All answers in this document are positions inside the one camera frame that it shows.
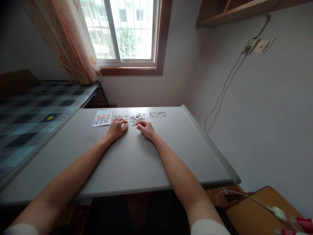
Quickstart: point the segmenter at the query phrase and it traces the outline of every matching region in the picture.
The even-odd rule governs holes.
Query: electrical outlet
[[[261,39],[252,51],[252,54],[264,54],[275,39]]]
[[[245,48],[243,50],[243,54],[251,54],[257,43],[260,41],[260,39],[251,39],[247,42],[245,45]]]

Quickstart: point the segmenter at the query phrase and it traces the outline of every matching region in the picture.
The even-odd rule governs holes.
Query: wooden window trim
[[[162,76],[172,0],[160,0],[155,67],[100,67],[103,76]]]

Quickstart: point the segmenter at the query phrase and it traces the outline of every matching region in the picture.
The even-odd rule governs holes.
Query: hand
[[[117,118],[114,119],[113,122],[110,125],[110,128],[107,133],[107,137],[111,140],[114,141],[118,137],[120,137],[128,128],[128,121],[122,119],[122,118]]]
[[[142,133],[148,137],[150,140],[153,141],[153,139],[157,136],[156,131],[153,129],[153,126],[151,122],[148,121],[139,121],[136,123],[137,129],[142,131]]]

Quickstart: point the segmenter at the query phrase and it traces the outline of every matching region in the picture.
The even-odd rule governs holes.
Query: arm
[[[49,234],[59,214],[86,181],[105,149],[128,128],[122,118],[111,123],[108,133],[97,144],[60,173],[25,208],[10,226],[29,224],[39,234]]]
[[[148,121],[137,123],[137,129],[156,146],[172,188],[182,203],[190,228],[200,219],[211,219],[224,226],[203,187],[185,163],[158,136]]]

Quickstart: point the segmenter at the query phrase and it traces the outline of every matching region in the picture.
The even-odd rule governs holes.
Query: person's left hand
[[[106,137],[108,137],[111,141],[116,140],[118,137],[120,137],[128,128],[128,121],[117,118],[111,122],[110,128],[108,130],[108,133]]]

